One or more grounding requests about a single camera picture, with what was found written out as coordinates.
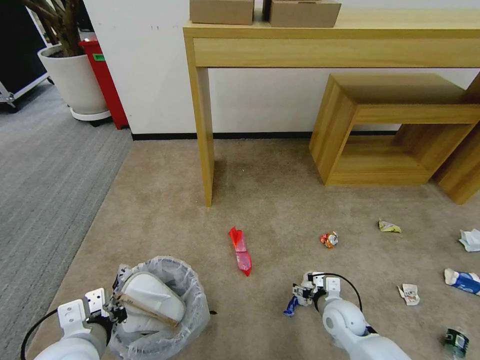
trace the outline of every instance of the cardboard box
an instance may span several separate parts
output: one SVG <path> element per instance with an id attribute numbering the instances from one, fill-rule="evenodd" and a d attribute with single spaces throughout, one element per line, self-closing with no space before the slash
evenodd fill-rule
<path id="1" fill-rule="evenodd" d="M 190 0 L 190 21 L 201 24 L 252 25 L 255 0 Z"/>
<path id="2" fill-rule="evenodd" d="M 274 28 L 333 28 L 341 6 L 332 0 L 264 0 L 263 10 Z"/>

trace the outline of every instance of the gray carpet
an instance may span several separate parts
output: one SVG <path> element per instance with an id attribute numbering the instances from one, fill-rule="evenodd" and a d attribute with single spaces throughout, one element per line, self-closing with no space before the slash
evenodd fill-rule
<path id="1" fill-rule="evenodd" d="M 132 143 L 73 119 L 47 82 L 19 105 L 0 112 L 2 359 L 46 313 Z"/>

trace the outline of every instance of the wooden side table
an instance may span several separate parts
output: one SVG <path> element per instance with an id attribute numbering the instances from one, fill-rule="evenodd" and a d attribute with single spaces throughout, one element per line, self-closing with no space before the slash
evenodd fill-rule
<path id="1" fill-rule="evenodd" d="M 435 74 L 331 74 L 310 141 L 325 185 L 426 183 L 480 120 L 480 105 Z M 402 124 L 394 136 L 354 125 Z"/>
<path id="2" fill-rule="evenodd" d="M 188 22 L 183 37 L 207 207 L 215 167 L 209 68 L 480 68 L 478 9 L 345 8 L 333 28 Z"/>
<path id="3" fill-rule="evenodd" d="M 465 98 L 480 104 L 480 74 L 465 92 Z M 462 141 L 434 178 L 443 191 L 459 205 L 480 190 L 480 123 Z"/>

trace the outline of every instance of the red trash can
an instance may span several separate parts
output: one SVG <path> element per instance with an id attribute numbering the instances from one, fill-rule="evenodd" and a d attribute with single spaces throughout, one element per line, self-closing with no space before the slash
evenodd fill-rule
<path id="1" fill-rule="evenodd" d="M 127 120 L 124 107 L 120 101 L 112 76 L 110 75 L 109 67 L 105 62 L 99 41 L 96 37 L 89 37 L 80 41 L 78 44 L 83 47 L 88 56 L 88 60 L 90 60 L 91 68 L 98 81 L 98 85 L 100 85 L 101 92 L 116 128 L 121 129 L 128 127 L 129 121 Z"/>

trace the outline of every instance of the red plastic wrapper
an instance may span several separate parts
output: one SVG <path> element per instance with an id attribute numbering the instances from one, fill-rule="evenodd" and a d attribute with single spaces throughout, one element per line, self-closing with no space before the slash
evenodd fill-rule
<path id="1" fill-rule="evenodd" d="M 238 268 L 243 271 L 246 276 L 249 276 L 252 271 L 252 258 L 247 250 L 244 232 L 242 230 L 237 230 L 234 226 L 230 229 L 228 235 L 230 235 L 233 248 L 235 249 Z"/>

